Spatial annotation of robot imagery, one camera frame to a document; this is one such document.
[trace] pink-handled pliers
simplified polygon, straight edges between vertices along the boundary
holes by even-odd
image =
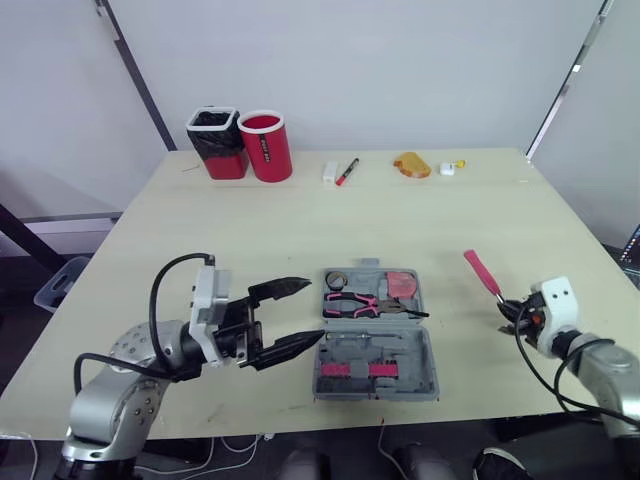
[[[324,296],[326,302],[347,300],[351,302],[363,303],[366,306],[357,308],[355,310],[333,310],[325,308],[322,311],[322,315],[325,318],[376,318],[381,313],[401,313],[407,312],[419,317],[428,317],[428,313],[416,312],[408,310],[398,300],[379,300],[375,295],[369,295],[365,293],[352,293],[352,292],[335,292],[327,293]]]

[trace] beige tabletop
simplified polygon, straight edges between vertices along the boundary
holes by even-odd
[[[214,253],[232,270],[232,296],[287,275],[314,284],[257,310],[265,344],[321,328],[322,271],[355,266],[417,270],[440,397],[434,402],[314,401],[315,350],[260,373],[206,368],[172,385],[152,437],[198,437],[380,424],[494,418],[557,412],[555,399],[527,370],[504,321],[462,257],[475,248],[508,298],[530,284],[567,275],[581,329],[640,354],[637,291],[585,225],[525,158],[512,149],[421,152],[426,179],[402,176],[399,152],[297,152],[294,175],[270,185],[252,173],[213,182],[194,152],[170,153],[131,203],[63,302],[0,399],[0,433],[62,438],[73,399],[72,365],[81,352],[106,353],[129,327],[147,320],[158,270],[189,252]],[[325,186],[329,160],[360,165],[343,187]],[[467,167],[442,177],[443,161]],[[160,290],[159,318],[187,320],[199,264],[179,265]],[[547,378],[558,361],[529,349]],[[85,381],[99,365],[87,362]],[[568,378],[564,391],[590,395]]]

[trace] red cup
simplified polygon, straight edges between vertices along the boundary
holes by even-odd
[[[281,182],[293,173],[284,118],[273,110],[254,110],[240,115],[242,133],[253,170],[263,182]]]

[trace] gray tool case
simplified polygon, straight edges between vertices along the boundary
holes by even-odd
[[[363,259],[360,268],[327,269],[325,278],[330,272],[342,272],[347,283],[340,293],[369,294],[389,300],[387,272],[411,274],[417,284],[416,291],[413,297],[400,301],[409,310],[424,312],[417,273],[378,268],[378,265],[377,259]],[[350,300],[327,301],[325,294],[328,293],[334,291],[325,281],[322,304],[327,334],[319,342],[313,373],[313,393],[317,399],[437,399],[439,388],[431,342],[427,330],[419,325],[423,318],[407,312],[380,313],[377,318],[327,318],[325,308],[348,311],[363,307]],[[371,364],[376,365],[373,368],[380,364],[395,365],[397,377],[372,376]]]

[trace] white power cord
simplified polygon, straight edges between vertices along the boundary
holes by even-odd
[[[214,468],[213,470],[205,470],[204,472],[200,472],[200,473],[196,473],[193,475],[189,475],[187,477],[182,478],[181,480],[191,480],[192,478],[196,478],[199,477],[201,475],[207,475],[209,473],[215,473],[215,472],[221,472],[223,470],[233,470],[236,468],[242,468],[246,465],[249,465],[251,463],[251,460],[253,460],[253,457],[256,455],[256,450],[258,450],[258,439],[260,438],[260,435],[256,435],[256,441],[253,442],[253,451],[251,452],[251,456],[244,462],[239,463],[238,465],[230,465],[228,467],[219,467],[219,468]]]
[[[220,437],[220,440],[221,440],[222,444],[229,451],[231,451],[233,453],[243,453],[243,452],[246,452],[246,451],[248,451],[248,450],[250,450],[252,448],[253,448],[253,452],[251,452],[251,456],[249,457],[248,460],[246,460],[246,461],[244,461],[244,462],[242,462],[242,463],[240,463],[238,465],[230,465],[228,467],[218,467],[218,468],[214,468],[212,470],[205,470],[203,472],[198,472],[196,474],[186,476],[186,477],[182,478],[181,480],[190,480],[192,478],[196,478],[196,477],[199,477],[201,475],[206,475],[206,474],[214,473],[214,472],[220,472],[222,470],[233,470],[235,468],[241,468],[241,467],[244,467],[245,465],[249,465],[249,463],[251,463],[251,461],[253,460],[253,457],[256,454],[256,450],[258,449],[258,441],[260,440],[260,435],[256,435],[256,438],[251,443],[251,445],[249,445],[246,448],[242,448],[242,449],[231,448],[227,444],[227,442],[224,440],[224,438],[222,438],[222,437]],[[196,472],[198,470],[202,470],[203,468],[206,468],[209,465],[209,463],[211,462],[211,459],[213,458],[213,446],[214,446],[214,443],[215,443],[214,441],[215,441],[215,439],[212,438],[211,439],[211,449],[209,450],[209,457],[207,458],[207,460],[202,465],[200,465],[198,467],[184,468],[182,470],[171,470],[171,471],[168,471],[168,472],[165,472],[165,471],[162,471],[162,470],[156,470],[156,469],[150,468],[150,467],[138,467],[138,466],[136,466],[135,469],[136,470],[142,470],[143,472],[155,473],[156,475],[176,475],[176,474],[179,474],[179,473],[191,473],[191,472]]]
[[[402,470],[402,467],[396,461],[396,459],[382,449],[382,435],[384,434],[385,427],[386,425],[382,425],[382,427],[380,427],[380,436],[378,437],[378,451],[382,454],[382,456],[384,456],[387,460],[393,463],[393,465],[398,469],[398,471],[400,472],[404,480],[409,480],[409,477],[407,477],[407,475],[404,473],[404,470]]]
[[[162,470],[156,470],[155,468],[151,468],[151,467],[139,467],[137,465],[136,465],[135,469],[136,470],[142,470],[143,472],[155,473],[156,475],[176,475],[178,473],[189,473],[189,472],[195,472],[196,470],[202,470],[207,465],[209,465],[209,462],[211,462],[211,459],[213,458],[213,447],[214,447],[214,445],[215,445],[215,438],[211,438],[211,448],[209,449],[209,456],[204,461],[204,463],[202,465],[200,465],[199,467],[183,468],[181,470],[170,470],[168,472],[165,472],[165,471],[162,471]]]
[[[36,478],[36,471],[38,470],[38,462],[39,462],[39,455],[38,455],[38,447],[36,445],[35,440],[33,439],[33,437],[26,433],[26,432],[20,432],[22,434],[22,436],[19,435],[1,435],[0,434],[0,439],[6,439],[6,440],[29,440],[29,443],[31,443],[31,448],[33,449],[33,467],[31,467],[31,475],[29,476],[29,480],[33,480],[34,478]]]
[[[248,446],[248,447],[244,447],[244,448],[233,448],[230,447],[229,444],[227,443],[227,441],[224,439],[224,437],[220,437],[220,441],[222,442],[222,444],[224,445],[224,447],[229,450],[230,452],[233,453],[244,453],[247,452],[249,450],[251,450],[253,448],[253,445],[258,443],[258,440],[260,439],[259,435],[256,435],[256,439]]]

